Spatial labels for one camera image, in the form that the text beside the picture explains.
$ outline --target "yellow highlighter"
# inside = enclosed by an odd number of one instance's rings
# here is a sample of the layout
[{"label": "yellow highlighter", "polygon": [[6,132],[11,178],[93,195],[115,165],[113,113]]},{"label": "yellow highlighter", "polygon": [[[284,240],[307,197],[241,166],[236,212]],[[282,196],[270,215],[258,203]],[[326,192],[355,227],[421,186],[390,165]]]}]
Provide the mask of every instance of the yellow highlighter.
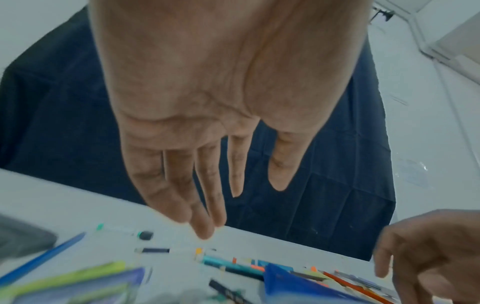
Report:
[{"label": "yellow highlighter", "polygon": [[21,286],[8,286],[0,289],[0,298],[16,297],[21,294],[42,290],[45,288],[59,287],[77,282],[91,280],[97,277],[110,275],[126,270],[127,264],[124,261],[111,262],[96,267],[85,268],[37,280]]}]

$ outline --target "pencil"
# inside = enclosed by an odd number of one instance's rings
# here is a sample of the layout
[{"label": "pencil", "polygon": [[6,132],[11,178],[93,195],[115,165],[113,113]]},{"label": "pencil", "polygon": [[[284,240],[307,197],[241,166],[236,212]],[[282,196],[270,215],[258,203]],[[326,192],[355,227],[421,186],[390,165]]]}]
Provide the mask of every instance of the pencil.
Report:
[{"label": "pencil", "polygon": [[85,232],[80,233],[77,236],[74,236],[73,238],[69,239],[65,243],[62,243],[58,245],[57,247],[54,247],[50,249],[49,251],[45,252],[44,254],[41,254],[37,256],[36,258],[26,262],[22,266],[10,271],[9,273],[5,274],[4,276],[0,277],[0,287],[4,287],[7,285],[10,285],[23,276],[27,275],[30,271],[34,270],[35,268],[39,267],[46,261],[50,260],[51,258],[55,257],[57,254],[60,252],[64,251],[65,249],[73,246],[77,242],[79,242],[83,237],[85,236]]},{"label": "pencil", "polygon": [[236,304],[253,304],[252,302],[246,300],[240,294],[231,291],[230,289],[226,288],[225,286],[223,286],[219,282],[215,281],[214,279],[211,279],[210,283],[208,283],[208,285],[211,288],[215,289],[218,293],[220,293],[221,295],[226,297],[227,299],[230,299],[233,302],[235,302]]},{"label": "pencil", "polygon": [[326,275],[326,276],[328,276],[329,278],[331,278],[331,279],[334,280],[335,282],[339,283],[340,285],[343,285],[343,286],[349,287],[349,288],[351,288],[351,289],[353,289],[353,290],[356,290],[356,291],[358,291],[358,292],[360,292],[360,293],[362,293],[362,294],[364,294],[364,295],[366,295],[366,296],[371,297],[372,299],[375,299],[375,300],[379,301],[380,303],[383,303],[383,304],[394,304],[393,302],[390,302],[389,300],[387,300],[387,299],[379,296],[378,294],[376,294],[376,293],[374,293],[374,292],[372,292],[372,291],[370,291],[370,290],[366,290],[366,289],[364,289],[364,288],[362,288],[362,287],[360,287],[360,286],[357,286],[357,285],[355,285],[355,284],[349,283],[349,282],[347,282],[347,281],[345,281],[345,280],[342,280],[341,278],[339,278],[339,277],[336,276],[336,275],[330,274],[330,273],[325,272],[325,271],[323,271],[323,274]]}]

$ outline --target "blue pen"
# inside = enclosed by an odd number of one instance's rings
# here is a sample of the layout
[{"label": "blue pen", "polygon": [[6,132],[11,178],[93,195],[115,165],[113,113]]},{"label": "blue pen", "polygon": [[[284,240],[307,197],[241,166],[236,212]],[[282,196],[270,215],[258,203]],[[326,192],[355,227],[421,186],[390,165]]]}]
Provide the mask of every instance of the blue pen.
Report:
[{"label": "blue pen", "polygon": [[23,276],[28,274],[30,271],[32,271],[35,268],[37,268],[38,266],[42,265],[43,263],[45,263],[49,259],[53,258],[54,256],[56,256],[60,252],[64,251],[65,249],[67,249],[67,248],[71,247],[72,245],[76,244],[78,241],[83,239],[85,234],[86,234],[85,232],[82,232],[79,235],[74,236],[73,238],[69,239],[65,243],[62,243],[62,244],[58,245],[57,247],[50,249],[49,251],[45,252],[44,254],[37,256],[33,260],[30,260],[30,261],[26,262],[25,264],[18,267],[17,269],[14,269],[14,270],[10,271],[9,273],[7,273],[6,275],[0,277],[0,287],[4,287],[4,286],[10,285],[10,284],[16,282],[17,280],[19,280],[20,278],[22,278]]}]

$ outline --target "hand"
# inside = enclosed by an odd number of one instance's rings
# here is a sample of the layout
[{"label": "hand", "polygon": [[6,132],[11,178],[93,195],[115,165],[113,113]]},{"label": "hand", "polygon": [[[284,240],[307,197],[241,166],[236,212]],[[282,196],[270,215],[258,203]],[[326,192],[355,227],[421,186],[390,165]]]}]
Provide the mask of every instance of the hand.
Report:
[{"label": "hand", "polygon": [[480,302],[480,211],[442,210],[409,218],[382,232],[373,257],[403,304],[431,304],[432,295]]},{"label": "hand", "polygon": [[91,0],[123,159],[147,204],[210,237],[227,218],[220,139],[239,196],[260,119],[278,131],[268,178],[284,190],[345,90],[371,2]]}]

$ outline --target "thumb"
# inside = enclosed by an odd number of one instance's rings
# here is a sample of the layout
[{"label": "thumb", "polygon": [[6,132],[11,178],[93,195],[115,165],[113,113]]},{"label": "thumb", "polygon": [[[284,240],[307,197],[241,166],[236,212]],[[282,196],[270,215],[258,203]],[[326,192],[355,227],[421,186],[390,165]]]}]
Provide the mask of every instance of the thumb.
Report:
[{"label": "thumb", "polygon": [[454,260],[418,275],[432,295],[461,302],[480,302],[480,256]]}]

